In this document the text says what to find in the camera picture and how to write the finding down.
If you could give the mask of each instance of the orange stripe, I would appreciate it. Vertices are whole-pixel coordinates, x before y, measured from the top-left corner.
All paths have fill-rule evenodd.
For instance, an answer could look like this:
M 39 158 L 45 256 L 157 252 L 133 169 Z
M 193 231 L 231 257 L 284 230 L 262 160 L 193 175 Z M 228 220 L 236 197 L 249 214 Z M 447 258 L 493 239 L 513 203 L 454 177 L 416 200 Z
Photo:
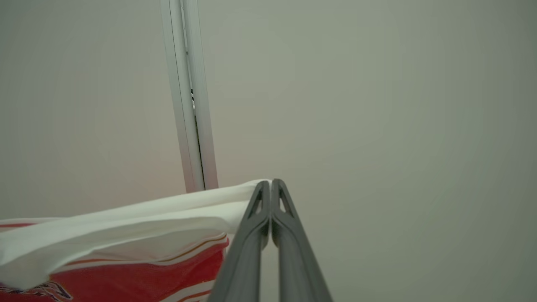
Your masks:
M 12 225 L 0 225 L 0 227 L 25 227 L 25 226 L 33 226 L 36 224 L 12 224 Z
M 174 260 L 174 259 L 177 259 L 177 258 L 179 258 L 179 257 L 182 257 L 182 256 L 184 256 L 184 255 L 186 255 L 186 254 L 188 254 L 188 253 L 190 253 L 190 252 L 192 252 L 192 251 L 198 249 L 199 247 L 201 247 L 201 246 L 204 245 L 205 243 L 212 242 L 212 241 L 219 241 L 219 240 L 224 239 L 226 236 L 227 236 L 227 234 L 224 234 L 223 237 L 216 238 L 216 239 L 212 239 L 212 240 L 207 240 L 207 241 L 202 242 L 201 244 L 199 244 L 199 245 L 193 247 L 192 249 L 190 249 L 190 250 L 188 250 L 188 251 L 182 253 L 182 254 L 179 255 L 179 256 L 173 257 L 172 259 L 168 259 L 168 260 L 160 260 L 160 261 L 157 261 L 157 262 L 167 262 L 167 261 L 172 261 L 172 260 Z
M 205 243 L 208 243 L 208 242 L 212 242 L 212 241 L 218 241 L 218 240 L 222 240 L 224 239 L 225 237 L 227 236 L 227 234 L 224 234 L 223 237 L 220 237 L 220 238 L 216 238 L 216 239 L 212 239 L 212 240 L 207 240 L 207 241 L 204 241 L 202 243 L 200 243 L 199 245 L 195 246 L 194 248 L 180 254 L 179 256 L 176 256 L 174 258 L 171 258 L 171 259 L 168 259 L 168 260 L 160 260 L 160 261 L 157 261 L 157 262 L 167 262 L 167 261 L 172 261 L 174 259 L 177 259 L 179 257 L 182 257 L 188 253 L 191 253 L 192 251 L 200 248 L 202 245 L 204 245 Z M 87 259 L 87 260 L 78 260 L 78 261 L 73 261 L 73 262 L 69 262 L 67 263 L 65 266 L 68 266 L 68 265 L 74 265 L 74 264 L 81 264 L 81 263 L 90 263 L 90 262 L 98 262 L 98 261 L 129 261 L 129 260 L 118 260 L 118 259 Z
M 206 295 L 208 293 L 211 293 L 211 290 L 192 294 L 192 295 L 190 295 L 188 297 L 184 297 L 183 299 L 181 299 L 181 300 L 179 300 L 177 302 L 184 302 L 186 299 L 195 298 L 195 297 L 201 297 L 201 296 Z

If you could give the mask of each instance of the folded white fabric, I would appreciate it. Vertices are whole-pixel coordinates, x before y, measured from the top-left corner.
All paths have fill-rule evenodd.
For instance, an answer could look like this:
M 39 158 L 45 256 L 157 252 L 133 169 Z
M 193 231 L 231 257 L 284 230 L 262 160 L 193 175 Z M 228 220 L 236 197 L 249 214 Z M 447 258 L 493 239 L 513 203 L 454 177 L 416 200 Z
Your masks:
M 234 233 L 257 183 L 50 219 L 0 233 L 0 282 L 29 289 L 90 253 L 151 261 L 203 236 Z

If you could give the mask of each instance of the white wall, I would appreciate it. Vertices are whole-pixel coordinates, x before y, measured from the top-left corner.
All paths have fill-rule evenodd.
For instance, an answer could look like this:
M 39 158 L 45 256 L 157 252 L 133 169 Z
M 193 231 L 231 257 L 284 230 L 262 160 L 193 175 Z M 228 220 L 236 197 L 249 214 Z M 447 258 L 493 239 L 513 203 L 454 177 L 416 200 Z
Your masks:
M 536 4 L 199 0 L 220 185 L 287 183 L 334 301 L 536 301 Z
M 0 219 L 185 193 L 158 0 L 0 2 Z

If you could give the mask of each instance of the white pole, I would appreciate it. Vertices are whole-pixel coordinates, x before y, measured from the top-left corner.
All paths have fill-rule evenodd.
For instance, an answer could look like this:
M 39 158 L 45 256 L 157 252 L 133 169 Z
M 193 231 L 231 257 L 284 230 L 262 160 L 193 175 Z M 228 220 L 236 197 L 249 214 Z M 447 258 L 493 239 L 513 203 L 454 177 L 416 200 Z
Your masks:
M 202 191 L 205 189 L 204 176 L 190 94 L 190 79 L 179 0 L 161 0 L 161 9 L 166 61 L 186 191 Z
M 205 65 L 201 45 L 201 30 L 197 0 L 183 0 L 185 13 L 186 38 L 188 42 L 188 60 L 194 90 L 196 118 L 198 121 L 198 138 L 203 166 L 205 189 L 218 188 L 216 160 L 214 156 L 211 114 L 205 81 Z

